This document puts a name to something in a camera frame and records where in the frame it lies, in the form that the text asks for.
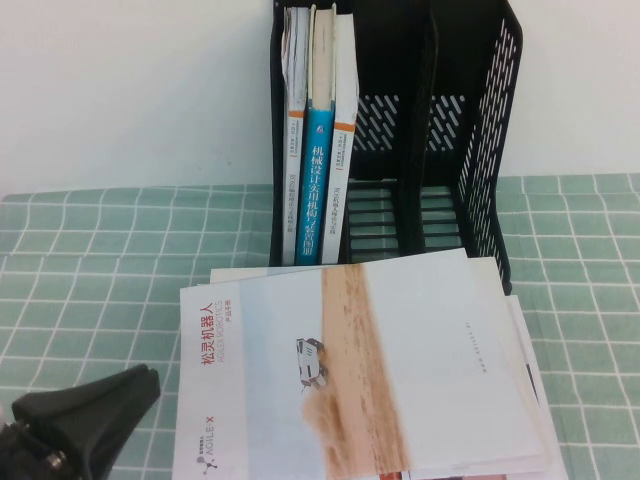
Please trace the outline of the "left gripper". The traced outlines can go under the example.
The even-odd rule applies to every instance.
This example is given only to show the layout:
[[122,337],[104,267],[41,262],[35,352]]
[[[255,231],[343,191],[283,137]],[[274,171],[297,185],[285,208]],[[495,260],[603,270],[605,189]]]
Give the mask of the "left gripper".
[[[12,403],[25,423],[64,419],[69,458],[81,479],[105,479],[160,395],[159,374],[141,364],[76,387],[32,392]],[[66,455],[20,422],[1,426],[1,479],[75,479]]]

